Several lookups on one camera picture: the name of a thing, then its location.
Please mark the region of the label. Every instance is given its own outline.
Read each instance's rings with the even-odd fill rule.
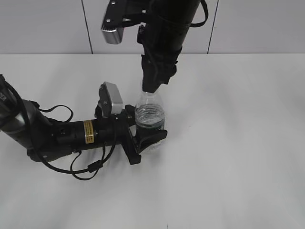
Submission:
[[[84,121],[84,130],[86,144],[94,143],[94,132],[91,120]]]

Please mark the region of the plastic water bottle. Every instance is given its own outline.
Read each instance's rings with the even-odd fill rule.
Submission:
[[[141,92],[140,99],[136,104],[135,121],[140,128],[150,130],[164,129],[165,112],[158,91],[155,93]],[[145,151],[155,151],[160,143],[161,141],[151,145]]]

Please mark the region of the black cable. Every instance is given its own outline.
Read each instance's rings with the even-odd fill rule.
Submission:
[[[72,163],[71,163],[71,165],[70,165],[70,171],[71,171],[71,172],[73,172],[73,164],[74,164],[75,160],[81,155],[81,151],[79,151],[79,152],[77,152],[77,153],[79,153],[79,154],[76,156],[76,158],[72,161]],[[98,171],[99,171],[100,168],[102,167],[103,161],[104,161],[104,158],[105,158],[105,154],[106,154],[106,147],[105,147],[105,145],[104,145],[104,146],[103,146],[103,155],[102,155],[102,159],[101,159],[101,161],[100,161],[100,165],[99,165],[98,169],[95,171],[95,173],[93,174],[93,176],[88,177],[88,178],[82,178],[82,177],[77,176],[77,175],[74,174],[74,173],[72,173],[72,175],[73,175],[76,179],[78,179],[78,180],[91,180],[92,178],[95,177],[95,175],[98,173]]]
[[[208,6],[206,4],[206,1],[205,0],[201,0],[200,2],[201,2],[201,5],[202,5],[202,8],[204,10],[205,20],[200,22],[200,23],[192,23],[191,27],[193,27],[193,28],[197,28],[197,27],[203,26],[206,23],[206,21],[208,20],[208,17],[209,17],[209,11],[208,11]]]
[[[32,147],[33,147],[33,151],[34,153],[37,155],[37,157],[39,158],[39,160],[48,168],[56,171],[56,172],[59,172],[59,173],[65,173],[65,174],[80,174],[80,173],[86,173],[86,172],[89,172],[89,169],[83,169],[83,170],[77,170],[77,171],[69,171],[69,170],[65,170],[65,169],[60,169],[60,168],[57,168],[57,167],[54,167],[52,166],[51,164],[49,164],[44,158],[43,156],[40,154],[39,150],[37,150],[36,148],[36,145],[35,145],[35,141],[33,139],[33,136],[32,136],[32,132],[31,132],[31,123],[30,123],[30,120],[29,120],[29,116],[28,116],[28,113],[27,113],[27,110],[24,106],[24,103],[20,97],[20,95],[17,93],[17,91],[8,83],[5,81],[5,84],[6,86],[8,87],[8,89],[13,93],[13,95],[16,97],[17,99],[17,103],[20,107],[20,111],[21,111],[21,115],[24,119],[24,123],[25,123],[25,127],[26,127],[26,130],[28,131],[28,134],[30,135],[30,140],[31,140],[31,143],[32,143]]]
[[[43,109],[39,109],[38,108],[38,110],[41,111],[41,112],[44,112],[44,113],[49,113],[49,112],[52,112],[53,110],[55,110],[57,107],[61,107],[61,106],[67,108],[71,112],[70,117],[66,121],[57,121],[57,120],[55,120],[53,118],[48,118],[48,119],[49,119],[49,121],[52,121],[52,122],[68,123],[69,121],[72,120],[72,118],[74,116],[74,113],[73,113],[73,111],[69,107],[67,107],[65,105],[57,105],[57,106],[54,106],[54,107],[52,107],[50,109],[47,109],[47,110],[43,110]]]

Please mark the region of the white tabletop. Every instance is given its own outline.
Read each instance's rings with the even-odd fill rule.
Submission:
[[[93,119],[99,85],[135,104],[139,55],[2,55],[22,98]],[[0,133],[1,229],[305,228],[305,54],[181,55],[160,93],[169,134],[131,166],[121,147],[88,182]],[[64,120],[59,108],[51,115]],[[101,156],[83,153],[76,168]],[[75,156],[53,164],[68,169]]]

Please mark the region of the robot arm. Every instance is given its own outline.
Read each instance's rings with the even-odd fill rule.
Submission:
[[[206,22],[192,24],[194,14],[201,2],[206,19],[207,6],[204,0],[111,0],[102,31],[108,43],[122,41],[123,29],[140,25],[137,42],[144,47],[142,55],[143,83],[146,92],[155,92],[161,84],[168,84],[176,73],[177,58],[190,27],[199,27]],[[137,128],[132,136],[130,126],[135,125],[134,107],[122,107],[122,98],[116,85],[104,82],[99,89],[100,99],[95,109],[96,119],[64,122],[48,118],[33,101],[23,100],[16,90],[0,74],[0,130],[27,149],[28,156],[57,172],[76,174],[95,172],[112,155],[115,145],[122,145],[131,165],[141,161],[140,153],[152,144],[165,139],[166,130],[142,130]],[[103,156],[86,169],[73,171],[56,168],[50,161],[70,155],[72,152],[112,146]]]
[[[205,21],[192,24],[200,2]],[[119,44],[124,27],[146,23],[140,25],[137,37],[144,47],[142,89],[154,93],[175,75],[177,58],[189,28],[203,26],[207,18],[204,0],[110,0],[102,32],[107,43]]]

